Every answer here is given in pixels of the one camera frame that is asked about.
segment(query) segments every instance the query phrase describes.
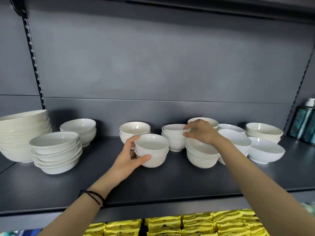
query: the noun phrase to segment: stack of bowls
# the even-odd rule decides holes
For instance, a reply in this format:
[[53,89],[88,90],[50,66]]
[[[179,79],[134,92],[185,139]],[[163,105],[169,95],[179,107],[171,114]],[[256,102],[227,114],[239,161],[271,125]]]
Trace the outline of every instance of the stack of bowls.
[[30,141],[34,165],[47,174],[60,174],[73,168],[82,154],[79,134],[58,131]]
[[137,158],[150,154],[152,158],[142,164],[144,167],[158,167],[163,164],[169,151],[168,140],[157,134],[143,134],[135,140],[135,153]]
[[186,144],[187,158],[196,167],[213,167],[220,156],[219,152],[211,145],[196,139],[188,138]]
[[180,152],[186,146],[186,137],[183,133],[190,129],[183,130],[185,124],[169,124],[162,127],[162,136],[169,141],[169,149],[173,152]]
[[73,131],[78,133],[82,147],[86,147],[96,136],[96,122],[88,118],[74,119],[61,124],[60,131]]
[[245,134],[245,130],[238,127],[238,126],[234,126],[234,125],[231,125],[231,124],[225,124],[225,123],[220,123],[219,124],[219,127],[218,127],[218,130],[220,129],[230,129],[230,130],[233,130],[233,131],[238,131],[242,134]]
[[[248,151],[252,142],[245,134],[230,129],[220,129],[218,133],[229,139],[234,144],[234,146],[245,156],[248,155]],[[219,157],[219,162],[225,165],[225,162],[221,156]]]
[[150,125],[144,122],[128,122],[119,127],[119,136],[125,144],[127,139],[133,136],[151,133],[150,129]]
[[259,164],[268,164],[279,160],[285,153],[285,149],[277,143],[262,138],[249,137],[252,145],[248,158]]
[[266,139],[273,143],[278,143],[281,140],[283,131],[268,124],[251,122],[246,124],[246,135],[249,137]]
[[32,162],[29,141],[51,132],[47,110],[36,110],[0,118],[0,151],[11,161]]
[[190,122],[195,121],[197,119],[202,119],[204,121],[209,122],[214,129],[217,129],[219,127],[219,122],[217,120],[212,119],[212,118],[204,118],[204,117],[191,118],[188,120],[187,123],[190,123]]

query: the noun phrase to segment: person's left arm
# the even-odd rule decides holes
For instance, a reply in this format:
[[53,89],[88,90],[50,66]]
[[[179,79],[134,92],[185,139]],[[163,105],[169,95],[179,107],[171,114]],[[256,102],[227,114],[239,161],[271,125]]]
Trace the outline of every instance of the person's left arm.
[[[135,152],[130,152],[130,149],[135,146],[134,141],[138,138],[139,136],[134,136],[126,141],[113,166],[88,190],[106,198],[109,192],[126,179],[135,168],[151,158],[151,155],[144,155],[138,159],[131,159]],[[102,203],[99,197],[93,196]],[[92,197],[84,193],[45,227],[38,236],[82,236],[100,210],[100,207],[101,205],[98,205]]]

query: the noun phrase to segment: white bottle cap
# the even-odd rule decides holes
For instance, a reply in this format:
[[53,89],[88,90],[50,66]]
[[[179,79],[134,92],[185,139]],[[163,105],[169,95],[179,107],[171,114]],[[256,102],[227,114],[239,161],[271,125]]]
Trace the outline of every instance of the white bottle cap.
[[308,106],[308,107],[313,107],[314,105],[315,105],[315,98],[309,98],[305,103],[305,106]]

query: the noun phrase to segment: bracelet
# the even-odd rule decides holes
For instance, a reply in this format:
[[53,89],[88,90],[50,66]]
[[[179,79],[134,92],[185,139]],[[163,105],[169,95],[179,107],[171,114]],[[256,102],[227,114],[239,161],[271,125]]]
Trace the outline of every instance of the bracelet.
[[85,193],[88,194],[89,196],[91,196],[100,205],[100,202],[97,199],[95,199],[95,197],[92,196],[92,194],[96,195],[97,197],[99,197],[102,200],[102,203],[103,203],[102,206],[105,205],[105,199],[99,193],[96,193],[96,192],[91,191],[91,190],[86,190]]

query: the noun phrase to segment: person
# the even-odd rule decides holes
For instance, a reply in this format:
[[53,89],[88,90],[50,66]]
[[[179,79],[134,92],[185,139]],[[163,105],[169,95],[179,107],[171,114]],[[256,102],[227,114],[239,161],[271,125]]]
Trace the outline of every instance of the person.
[[[289,193],[263,173],[253,162],[220,135],[209,122],[196,120],[184,129],[195,131],[184,136],[214,146],[226,167],[242,191],[242,194],[271,236],[315,235],[315,218],[308,213]],[[98,179],[89,190],[106,198],[109,192],[126,179],[137,167],[151,156],[131,159],[135,154],[130,149],[139,136],[129,138],[113,166]],[[100,197],[93,195],[99,202]],[[71,206],[45,227],[39,236],[82,236],[101,207],[90,195],[82,194]]]

